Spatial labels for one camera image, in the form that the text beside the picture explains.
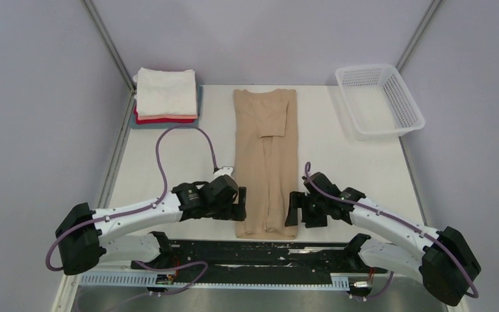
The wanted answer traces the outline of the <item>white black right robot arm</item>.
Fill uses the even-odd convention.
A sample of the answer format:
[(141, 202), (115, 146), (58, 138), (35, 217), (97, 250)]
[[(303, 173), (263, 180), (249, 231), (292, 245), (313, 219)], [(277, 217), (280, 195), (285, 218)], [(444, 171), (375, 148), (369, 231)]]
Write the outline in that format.
[(463, 234), (406, 221), (347, 187), (340, 190), (321, 172), (305, 174), (305, 192), (292, 191), (286, 226), (322, 228), (328, 218), (366, 229), (385, 241), (359, 233), (348, 243), (345, 262), (353, 271), (384, 268), (423, 284), (440, 302), (458, 306), (464, 296), (478, 297), (474, 280), (480, 264)]

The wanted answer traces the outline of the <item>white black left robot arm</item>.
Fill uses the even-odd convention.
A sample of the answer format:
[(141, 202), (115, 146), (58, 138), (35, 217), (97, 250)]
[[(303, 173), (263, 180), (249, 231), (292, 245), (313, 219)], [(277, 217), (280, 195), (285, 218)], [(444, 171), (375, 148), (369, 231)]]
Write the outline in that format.
[(87, 203), (80, 203), (55, 231), (54, 248), (62, 261), (59, 269), (73, 276), (115, 261), (140, 261), (157, 269), (167, 268), (173, 252), (166, 236), (137, 236), (137, 231), (201, 218), (243, 221), (246, 195), (246, 187), (223, 174), (210, 182), (181, 183), (161, 197), (124, 207), (91, 209)]

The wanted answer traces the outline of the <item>beige t shirt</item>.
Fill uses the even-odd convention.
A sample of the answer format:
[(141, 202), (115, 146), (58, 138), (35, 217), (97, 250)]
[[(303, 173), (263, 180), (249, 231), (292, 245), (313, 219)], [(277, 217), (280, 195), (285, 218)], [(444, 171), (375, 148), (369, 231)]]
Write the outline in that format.
[(298, 102), (293, 89), (235, 90), (235, 181), (247, 188), (240, 239), (292, 240), (285, 226), (290, 193), (298, 189)]

